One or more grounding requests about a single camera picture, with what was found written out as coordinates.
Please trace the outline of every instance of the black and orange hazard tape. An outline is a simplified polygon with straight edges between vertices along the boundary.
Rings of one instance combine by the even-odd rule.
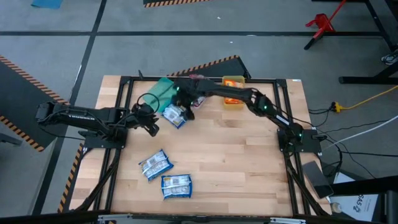
[[[156,1],[148,2],[144,1],[144,7],[158,7],[158,6],[173,6],[177,4],[195,3],[195,2],[205,2],[210,0],[169,0],[169,1]]]
[[[66,201],[67,200],[70,201],[68,196],[70,195],[70,192],[72,191],[71,185],[72,185],[73,181],[75,181],[75,177],[77,176],[78,165],[83,156],[83,146],[84,146],[84,142],[81,142],[79,145],[79,148],[76,152],[75,160],[73,161],[72,169],[70,170],[70,173],[69,173],[69,176],[67,179],[67,184],[65,185],[65,190],[62,193],[61,202],[60,202],[60,205],[58,206],[58,210],[57,210],[58,213],[62,213],[66,207],[65,206]]]
[[[226,58],[214,60],[214,61],[209,62],[209,63],[204,63],[203,65],[198,65],[198,66],[195,66],[195,67],[191,67],[189,69],[181,70],[181,71],[178,71],[178,72],[173,72],[173,73],[171,73],[169,75],[166,75],[166,76],[168,76],[168,77],[176,77],[176,76],[185,75],[185,74],[188,74],[188,73],[192,73],[192,72],[194,72],[196,70],[207,68],[207,67],[210,67],[212,65],[216,65],[216,64],[219,64],[221,62],[226,62],[228,60],[232,60],[232,59],[236,59],[236,58],[239,58],[239,56],[238,55],[229,56],[229,57],[226,57]]]
[[[4,56],[0,55],[0,62],[11,68],[14,72],[18,73],[22,78],[25,78],[27,81],[30,82],[33,86],[43,91],[49,97],[53,98],[58,103],[65,103],[69,105],[69,103],[61,98],[58,94],[54,91],[47,88],[44,84],[36,80],[33,76],[29,75],[27,72],[23,71],[20,67],[6,59]],[[28,136],[25,132],[19,129],[15,124],[10,122],[5,116],[0,114],[0,121],[3,122],[11,131],[14,131],[18,136],[28,142],[34,149],[38,150],[39,152],[44,150],[44,147],[37,143],[34,139]]]
[[[40,146],[37,142],[31,139],[25,132],[15,126],[4,116],[0,116],[0,121],[3,122],[9,129],[11,129],[11,131],[14,131],[19,137],[28,142],[34,149],[38,150],[39,152],[44,150],[43,146]]]

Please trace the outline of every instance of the orange container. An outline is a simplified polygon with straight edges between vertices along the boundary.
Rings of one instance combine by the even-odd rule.
[[[242,83],[242,88],[244,88],[244,77],[243,76],[224,76],[223,77],[223,84],[225,85],[225,80],[232,80],[238,83]],[[244,103],[242,101],[240,101],[240,103],[227,103],[228,101],[226,100],[226,98],[223,99],[223,103],[224,103],[224,108],[226,108],[227,110],[241,110],[244,107]]]

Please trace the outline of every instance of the black panel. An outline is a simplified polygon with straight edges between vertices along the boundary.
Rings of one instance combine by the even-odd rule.
[[[39,145],[47,147],[55,137],[43,132],[34,118],[38,105],[53,101],[53,98],[1,62],[0,74],[2,76],[0,82],[0,114],[14,123]],[[66,126],[59,124],[47,126],[45,129],[51,133],[63,135],[65,128]]]
[[[204,75],[206,77],[220,77],[220,78],[226,75],[242,75],[245,78],[248,77],[246,68],[240,62],[239,58],[234,58],[231,60],[213,64],[210,65],[209,67],[199,68],[198,70],[183,73],[179,76],[185,77],[189,76],[190,74],[199,74],[199,75]]]

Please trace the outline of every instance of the wooden tabletop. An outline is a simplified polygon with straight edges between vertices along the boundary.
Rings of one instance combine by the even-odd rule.
[[[120,76],[103,78],[96,108],[114,106],[119,80]],[[134,82],[131,105],[154,84]],[[301,81],[287,80],[287,84],[293,115],[309,121]],[[257,88],[275,101],[271,84],[253,83],[246,84],[246,87]],[[223,99],[218,96],[207,98],[194,113],[196,120],[187,122],[181,129],[160,118],[157,122],[160,131],[156,137],[151,137],[142,128],[129,130],[126,147],[121,153],[111,211],[291,216],[284,159],[277,142],[277,126],[267,118],[255,116],[246,107],[240,111],[226,111]],[[192,198],[163,200],[161,178],[148,182],[142,174],[138,163],[160,149],[174,164],[174,168],[165,174],[191,175]],[[70,209],[79,206],[98,183],[103,156],[104,149],[94,149],[82,160]],[[319,165],[314,154],[301,153],[301,158],[303,164],[317,161]],[[307,187],[317,198],[311,186],[307,184]],[[108,186],[105,186],[100,208],[104,207],[107,191]],[[297,186],[296,194],[299,211],[303,213]],[[318,202],[330,212],[325,199]]]

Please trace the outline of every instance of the black desk leg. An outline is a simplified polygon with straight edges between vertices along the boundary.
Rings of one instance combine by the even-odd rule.
[[[398,72],[398,62],[385,68],[373,77],[339,77],[341,84],[378,84],[378,85],[398,85],[398,78],[389,78]]]

